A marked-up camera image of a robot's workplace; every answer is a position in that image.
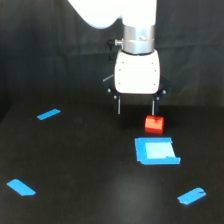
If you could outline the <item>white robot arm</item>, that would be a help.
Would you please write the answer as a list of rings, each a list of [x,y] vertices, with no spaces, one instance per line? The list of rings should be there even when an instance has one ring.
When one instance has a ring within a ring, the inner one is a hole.
[[[160,75],[160,60],[155,49],[157,0],[68,0],[79,16],[91,27],[106,29],[120,19],[123,37],[112,40],[120,46],[115,60],[114,88],[108,91],[117,100],[121,94],[153,96],[152,114],[159,100],[169,91],[169,81]]]

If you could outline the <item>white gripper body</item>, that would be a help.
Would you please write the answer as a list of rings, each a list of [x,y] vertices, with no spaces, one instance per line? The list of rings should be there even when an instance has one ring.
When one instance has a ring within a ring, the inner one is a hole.
[[[162,98],[170,82],[160,75],[160,60],[156,50],[146,55],[131,55],[118,51],[114,73],[103,79],[107,92],[114,98],[119,94],[154,95]]]

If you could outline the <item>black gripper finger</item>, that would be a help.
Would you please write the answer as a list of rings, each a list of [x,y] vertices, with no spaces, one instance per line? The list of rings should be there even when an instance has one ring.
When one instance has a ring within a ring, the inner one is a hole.
[[[152,115],[153,115],[153,116],[155,116],[156,113],[158,112],[158,108],[159,108],[159,100],[160,100],[159,97],[155,97],[155,98],[153,98],[153,101],[152,101]]]
[[[120,95],[115,95],[115,100],[116,100],[116,108],[117,108],[117,114],[121,114],[121,97]]]

